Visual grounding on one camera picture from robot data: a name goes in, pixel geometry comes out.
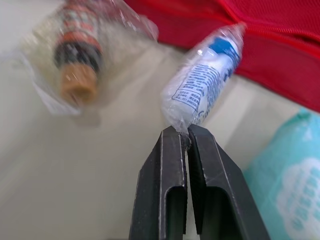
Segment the black metal clamp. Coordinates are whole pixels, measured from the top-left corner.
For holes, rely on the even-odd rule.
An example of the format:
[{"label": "black metal clamp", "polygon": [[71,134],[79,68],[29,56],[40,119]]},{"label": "black metal clamp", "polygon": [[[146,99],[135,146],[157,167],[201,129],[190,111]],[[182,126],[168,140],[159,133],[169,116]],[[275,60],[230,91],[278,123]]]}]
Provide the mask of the black metal clamp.
[{"label": "black metal clamp", "polygon": [[163,130],[140,170],[129,240],[182,240],[187,216],[187,150],[191,196],[201,240],[269,240],[238,166],[205,128],[189,128],[190,147]]}]

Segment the plastic bottle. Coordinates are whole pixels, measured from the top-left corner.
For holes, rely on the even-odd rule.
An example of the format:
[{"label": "plastic bottle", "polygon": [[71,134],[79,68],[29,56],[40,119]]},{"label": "plastic bottle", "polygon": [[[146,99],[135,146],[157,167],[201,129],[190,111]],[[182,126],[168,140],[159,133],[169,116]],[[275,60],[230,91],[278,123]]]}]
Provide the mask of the plastic bottle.
[{"label": "plastic bottle", "polygon": [[242,23],[210,34],[188,54],[162,93],[162,112],[181,133],[208,116],[227,79],[237,68],[243,48]]},{"label": "plastic bottle", "polygon": [[99,17],[84,0],[69,0],[61,11],[61,37],[55,49],[55,63],[61,71],[60,94],[81,105],[97,96],[97,74],[102,62],[98,42]]}]

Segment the white cloud logo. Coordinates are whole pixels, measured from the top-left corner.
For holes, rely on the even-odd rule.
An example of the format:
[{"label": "white cloud logo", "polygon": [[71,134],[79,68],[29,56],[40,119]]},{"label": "white cloud logo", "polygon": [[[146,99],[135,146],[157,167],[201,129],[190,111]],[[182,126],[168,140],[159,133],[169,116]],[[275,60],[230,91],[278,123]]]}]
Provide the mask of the white cloud logo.
[{"label": "white cloud logo", "polygon": [[306,158],[288,168],[276,207],[293,240],[320,239],[320,160]]}]

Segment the zipper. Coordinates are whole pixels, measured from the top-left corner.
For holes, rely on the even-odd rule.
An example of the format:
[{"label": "zipper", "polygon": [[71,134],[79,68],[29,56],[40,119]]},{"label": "zipper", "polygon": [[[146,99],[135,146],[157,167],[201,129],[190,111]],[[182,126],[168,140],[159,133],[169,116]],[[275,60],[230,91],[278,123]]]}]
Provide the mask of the zipper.
[{"label": "zipper", "polygon": [[[170,15],[185,17],[185,18],[199,18],[199,19],[214,19],[225,23],[226,25],[236,24],[239,22],[243,22],[234,12],[233,10],[224,2],[224,0],[216,0],[217,4],[219,4],[230,17],[230,19],[225,18],[222,15],[213,15],[212,13],[207,12],[183,12],[177,11],[176,9],[170,9],[170,7],[166,7],[163,4],[157,3],[155,0],[140,0],[145,4],[161,10]],[[295,48],[301,49],[312,56],[320,58],[320,36],[303,30],[298,29],[290,29],[290,28],[282,28],[282,27],[272,27],[272,26],[264,26],[254,23],[247,23],[246,32],[254,35],[259,35],[261,37],[270,38],[275,41],[289,44]]]}]

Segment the brown bottle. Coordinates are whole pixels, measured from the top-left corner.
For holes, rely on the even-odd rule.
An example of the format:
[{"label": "brown bottle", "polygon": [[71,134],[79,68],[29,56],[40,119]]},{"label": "brown bottle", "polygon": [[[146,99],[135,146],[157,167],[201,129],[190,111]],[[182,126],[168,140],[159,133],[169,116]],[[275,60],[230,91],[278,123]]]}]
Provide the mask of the brown bottle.
[{"label": "brown bottle", "polygon": [[63,7],[62,35],[55,49],[55,63],[61,71],[61,96],[81,105],[97,96],[97,74],[102,63],[98,42],[99,18],[86,1],[69,0]]}]

